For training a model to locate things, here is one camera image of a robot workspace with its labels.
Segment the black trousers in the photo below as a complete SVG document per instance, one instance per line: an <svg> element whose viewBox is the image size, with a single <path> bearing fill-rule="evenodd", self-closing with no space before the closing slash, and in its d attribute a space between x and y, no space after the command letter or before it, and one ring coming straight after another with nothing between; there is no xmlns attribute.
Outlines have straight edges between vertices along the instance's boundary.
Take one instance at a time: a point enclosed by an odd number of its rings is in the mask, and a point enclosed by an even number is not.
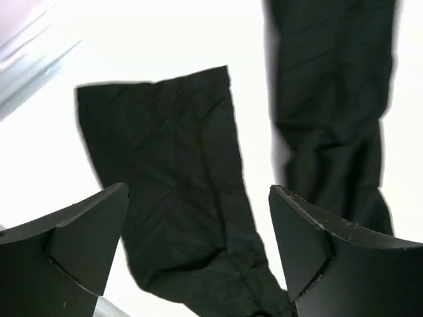
<svg viewBox="0 0 423 317"><path fill-rule="evenodd" d="M394 1L269 1L278 33L272 121L291 150L286 186L392 234L379 191ZM158 83L77 88L104 187L130 203L122 238L144 291L199 316L295 316L268 267L242 173L230 80L218 67Z"/></svg>

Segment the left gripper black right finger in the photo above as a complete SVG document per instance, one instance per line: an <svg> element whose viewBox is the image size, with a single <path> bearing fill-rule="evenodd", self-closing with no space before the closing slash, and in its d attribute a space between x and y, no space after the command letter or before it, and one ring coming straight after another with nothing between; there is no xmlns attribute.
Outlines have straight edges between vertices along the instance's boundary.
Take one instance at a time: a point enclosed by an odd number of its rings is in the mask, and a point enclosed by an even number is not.
<svg viewBox="0 0 423 317"><path fill-rule="evenodd" d="M272 186L288 288L303 317L420 317L422 245L381 234Z"/></svg>

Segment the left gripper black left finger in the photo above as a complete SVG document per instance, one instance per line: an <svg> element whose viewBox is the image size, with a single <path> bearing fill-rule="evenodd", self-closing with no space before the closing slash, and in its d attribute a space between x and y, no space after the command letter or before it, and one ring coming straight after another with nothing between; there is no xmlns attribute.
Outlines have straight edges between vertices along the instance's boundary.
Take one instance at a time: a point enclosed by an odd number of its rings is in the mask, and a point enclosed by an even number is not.
<svg viewBox="0 0 423 317"><path fill-rule="evenodd" d="M114 184L1 231L1 315L92 316L104 294L129 202Z"/></svg>

